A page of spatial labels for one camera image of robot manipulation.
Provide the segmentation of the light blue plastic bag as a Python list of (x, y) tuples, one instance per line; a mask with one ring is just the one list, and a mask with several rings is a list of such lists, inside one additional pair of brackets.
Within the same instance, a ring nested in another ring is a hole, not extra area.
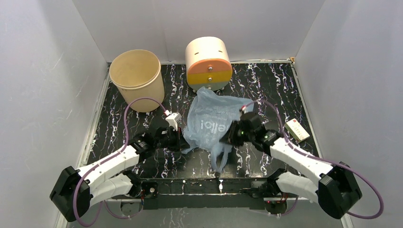
[(207, 150), (211, 155), (211, 168), (221, 173), (232, 151), (232, 145), (220, 142), (229, 130), (233, 121), (240, 119), (240, 109), (244, 105), (247, 112), (252, 112), (253, 101), (248, 98), (229, 95), (217, 95), (205, 87), (197, 91), (190, 106), (183, 136), (189, 149), (182, 150), (187, 154), (195, 148)]

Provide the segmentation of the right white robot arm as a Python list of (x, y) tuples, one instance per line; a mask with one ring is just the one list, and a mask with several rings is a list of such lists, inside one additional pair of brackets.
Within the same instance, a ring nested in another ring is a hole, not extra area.
[(294, 194), (317, 203), (326, 214), (336, 219), (342, 218), (362, 198), (349, 166), (342, 162), (330, 164), (302, 151), (284, 134), (266, 127), (256, 113), (244, 113), (240, 120), (233, 121), (220, 142), (234, 147), (252, 143), (258, 151), (300, 172), (300, 175), (296, 175), (278, 169), (264, 183), (244, 190), (253, 197)]

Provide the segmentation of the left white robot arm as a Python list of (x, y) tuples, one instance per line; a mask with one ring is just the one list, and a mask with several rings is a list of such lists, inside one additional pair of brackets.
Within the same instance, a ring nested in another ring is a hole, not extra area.
[(78, 169), (66, 167), (49, 198), (68, 222), (76, 221), (93, 205), (115, 196), (144, 198), (151, 186), (129, 168), (152, 157), (159, 148), (182, 152), (189, 147), (181, 128), (160, 127), (154, 134), (138, 133), (127, 145), (99, 161)]

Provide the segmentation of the beige round trash bin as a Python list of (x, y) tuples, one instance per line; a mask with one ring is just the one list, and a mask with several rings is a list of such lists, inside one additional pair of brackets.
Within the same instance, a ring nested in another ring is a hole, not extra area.
[(151, 51), (136, 49), (120, 54), (112, 61), (109, 76), (127, 104), (137, 112), (151, 112), (164, 100), (161, 63)]

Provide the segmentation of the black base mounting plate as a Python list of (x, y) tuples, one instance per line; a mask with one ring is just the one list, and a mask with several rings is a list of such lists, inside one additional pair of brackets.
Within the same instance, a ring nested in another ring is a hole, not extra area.
[(283, 213), (295, 199), (276, 192), (265, 178), (143, 179), (134, 193), (116, 196), (143, 202), (145, 210), (173, 208), (247, 208)]

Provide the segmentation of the small cream cardboard box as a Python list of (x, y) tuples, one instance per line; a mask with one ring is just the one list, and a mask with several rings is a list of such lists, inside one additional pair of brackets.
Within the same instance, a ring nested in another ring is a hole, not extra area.
[(310, 134), (295, 118), (287, 121), (285, 128), (298, 143), (303, 142), (310, 137)]

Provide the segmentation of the round cream drawer cabinet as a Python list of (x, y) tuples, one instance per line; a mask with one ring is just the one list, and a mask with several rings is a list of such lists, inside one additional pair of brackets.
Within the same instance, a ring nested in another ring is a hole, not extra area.
[(186, 80), (197, 92), (205, 87), (223, 90), (232, 77), (232, 66), (224, 42), (217, 37), (192, 40), (185, 49)]

